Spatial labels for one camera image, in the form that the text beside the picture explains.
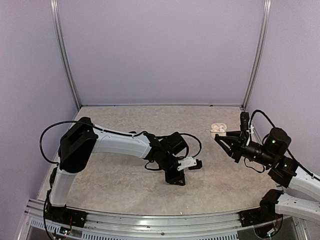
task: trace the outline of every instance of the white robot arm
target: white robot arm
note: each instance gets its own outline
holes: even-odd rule
[[[148,137],[144,134],[135,136],[136,134],[132,133],[126,133],[126,132],[119,132],[119,131],[111,131],[109,129],[104,129],[103,127],[99,125],[95,125],[96,127],[107,130],[101,131],[96,128],[92,128],[93,132],[85,132],[83,133],[83,129],[81,129],[80,135],[87,134],[87,138],[85,139],[87,142],[95,141],[96,142],[91,150],[91,145],[86,146],[88,143],[86,141],[82,141],[81,147],[75,146],[74,150],[77,151],[77,149],[82,148],[82,151],[88,152],[88,153],[114,153],[114,154],[125,154],[125,155],[131,155],[135,156],[137,158],[145,158],[147,154],[151,150],[150,141],[148,140]],[[62,137],[61,144],[63,145],[64,142],[68,140],[67,133],[64,135],[65,138]],[[65,152],[61,152],[61,147],[66,150],[70,151],[70,149],[73,147],[71,146],[60,146],[59,156],[60,156],[60,165],[56,169],[56,174],[54,177],[54,182],[52,186],[52,191],[50,193],[50,204],[54,207],[64,207],[67,203],[67,197],[69,190],[71,188],[71,185],[78,174],[79,170],[78,165],[83,162],[88,161],[88,154],[86,155],[83,152],[80,152],[80,154],[83,154],[83,157],[81,156],[74,156],[69,157],[69,162],[71,162],[71,165],[66,164],[66,154]]]
[[[168,136],[155,136],[146,131],[140,133],[114,131],[93,124],[89,117],[82,117],[60,140],[59,163],[50,177],[51,190],[47,193],[45,218],[62,224],[68,224],[72,219],[73,226],[83,227],[87,214],[68,209],[66,203],[71,185],[76,175],[85,169],[91,153],[124,154],[151,163],[156,162],[159,165],[158,170],[164,171],[167,183],[184,186],[186,184],[184,169],[200,169],[202,161],[194,158],[200,150],[195,156],[187,157],[189,146],[182,135],[194,137],[179,132]],[[201,149],[201,142],[194,138]],[[184,149],[186,149],[185,156],[177,156]]]
[[[265,115],[260,110],[255,112]],[[298,190],[316,200],[299,199],[283,191],[272,189],[262,198],[259,208],[239,213],[242,226],[273,221],[282,217],[283,214],[320,224],[320,177],[307,170],[290,152],[291,157],[285,156],[291,138],[284,130],[273,125],[264,143],[258,144],[250,138],[252,117],[250,120],[249,114],[242,112],[240,120],[240,131],[227,132],[226,136],[215,136],[215,141],[223,150],[236,163],[239,163],[241,157],[245,157],[249,161],[261,164],[263,172],[265,169],[269,170],[268,175],[282,187]]]

